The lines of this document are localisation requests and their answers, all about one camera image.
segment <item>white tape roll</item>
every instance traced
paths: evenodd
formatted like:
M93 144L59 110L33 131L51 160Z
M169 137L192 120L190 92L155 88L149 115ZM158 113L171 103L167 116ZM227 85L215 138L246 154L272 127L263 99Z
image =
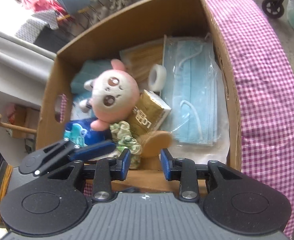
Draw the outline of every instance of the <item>white tape roll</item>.
M165 69L165 67L162 65L154 64L152 69L150 70L148 78L149 90L160 92L165 86L166 77L167 70Z

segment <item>mask ear loop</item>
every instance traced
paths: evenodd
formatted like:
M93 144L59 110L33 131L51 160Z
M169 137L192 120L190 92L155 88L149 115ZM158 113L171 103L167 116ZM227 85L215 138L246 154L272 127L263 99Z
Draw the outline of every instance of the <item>mask ear loop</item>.
M186 57L186 58L182 59L182 60L179 62L178 67L180 68L181 65L182 65L183 63L185 63L185 61L187 61L187 60L189 60L189 59L191 59L191 58L193 58L193 57L198 56L202 51L203 51L203 45L200 46L200 50L199 50L198 52L192 54L192 55L189 56L189 57ZM196 111L196 108L195 108L190 102L188 102L187 100L182 100L182 101L180 102L180 107L182 107L183 104L188 105L188 106L191 108L191 110L194 112L194 115L195 115L195 117L196 117L197 129L198 129L198 133L199 133L199 140L202 141L202 140L203 140L203 133L202 133L202 129L201 129L201 124L200 124L199 115L198 115L198 113L197 113L197 111Z

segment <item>pink cloth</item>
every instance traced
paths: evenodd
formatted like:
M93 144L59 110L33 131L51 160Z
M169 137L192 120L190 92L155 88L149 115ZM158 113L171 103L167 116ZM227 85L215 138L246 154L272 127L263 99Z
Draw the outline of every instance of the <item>pink cloth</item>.
M225 40L241 115L242 172L291 202L294 230L294 74L253 0L207 0Z
M63 15L66 14L63 7L55 0L21 0L21 3L24 8L34 12L54 9Z

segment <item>blue surgical mask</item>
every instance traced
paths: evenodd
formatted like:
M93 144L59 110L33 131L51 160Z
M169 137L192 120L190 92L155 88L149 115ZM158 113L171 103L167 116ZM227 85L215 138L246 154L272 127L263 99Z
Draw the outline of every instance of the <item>blue surgical mask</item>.
M165 46L164 66L170 74L162 98L172 110L162 128L181 143L217 141L217 83L211 50L212 43L199 40L171 41Z

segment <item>pink plush toy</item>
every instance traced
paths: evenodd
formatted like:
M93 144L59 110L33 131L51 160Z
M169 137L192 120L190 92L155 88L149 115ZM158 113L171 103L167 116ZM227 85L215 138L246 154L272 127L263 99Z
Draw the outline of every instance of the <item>pink plush toy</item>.
M93 121L90 127L95 131L104 131L109 124L125 120L139 99L138 85L125 72L124 64L113 59L111 65L113 69L85 82L84 88L92 90L92 97L79 103L83 112L93 109L98 120Z

